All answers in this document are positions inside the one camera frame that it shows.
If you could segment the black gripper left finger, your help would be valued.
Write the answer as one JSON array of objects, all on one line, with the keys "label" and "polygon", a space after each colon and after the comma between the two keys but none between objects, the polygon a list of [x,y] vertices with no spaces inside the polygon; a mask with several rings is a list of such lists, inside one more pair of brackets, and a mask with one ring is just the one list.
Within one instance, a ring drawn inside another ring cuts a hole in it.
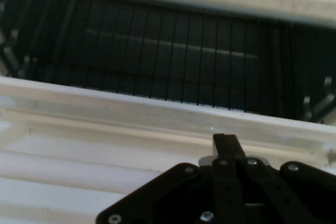
[{"label": "black gripper left finger", "polygon": [[180,163],[96,217],[96,223],[247,223],[237,164],[246,157],[235,135],[214,134],[205,165]]}]

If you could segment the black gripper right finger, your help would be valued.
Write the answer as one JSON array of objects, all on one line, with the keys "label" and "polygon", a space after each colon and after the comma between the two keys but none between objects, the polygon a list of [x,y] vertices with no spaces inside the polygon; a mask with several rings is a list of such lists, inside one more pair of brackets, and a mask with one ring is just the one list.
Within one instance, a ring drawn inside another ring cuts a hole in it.
[{"label": "black gripper right finger", "polygon": [[335,175],[291,161],[274,169],[227,137],[248,223],[335,223]]}]

